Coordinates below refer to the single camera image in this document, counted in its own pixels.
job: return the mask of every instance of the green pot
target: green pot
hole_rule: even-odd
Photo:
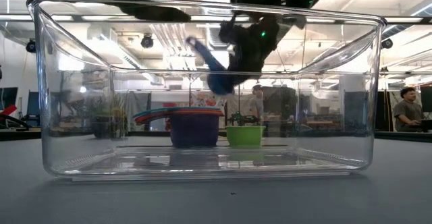
[[[227,126],[229,146],[236,148],[261,147],[264,126]]]

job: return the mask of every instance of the gray table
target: gray table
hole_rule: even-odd
[[[0,223],[432,223],[432,144],[376,140],[362,175],[72,183],[44,172],[40,140],[0,142]]]

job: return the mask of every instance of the person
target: person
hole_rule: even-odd
[[[252,94],[254,98],[250,102],[250,110],[252,115],[258,118],[259,123],[264,120],[264,90],[261,85],[252,87]]]
[[[423,110],[416,104],[416,90],[414,88],[404,88],[400,91],[400,96],[404,99],[394,106],[393,114],[396,118],[396,130],[399,132],[418,132],[421,129],[413,127],[421,124],[424,119]]]

